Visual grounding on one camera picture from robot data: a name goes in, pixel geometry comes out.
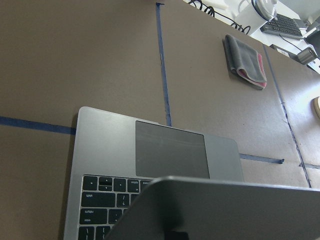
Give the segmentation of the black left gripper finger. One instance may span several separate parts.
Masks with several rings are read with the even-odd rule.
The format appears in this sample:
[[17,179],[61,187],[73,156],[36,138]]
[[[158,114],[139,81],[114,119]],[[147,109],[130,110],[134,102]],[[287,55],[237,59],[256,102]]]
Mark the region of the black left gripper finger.
[[168,231],[167,240],[189,240],[187,232]]

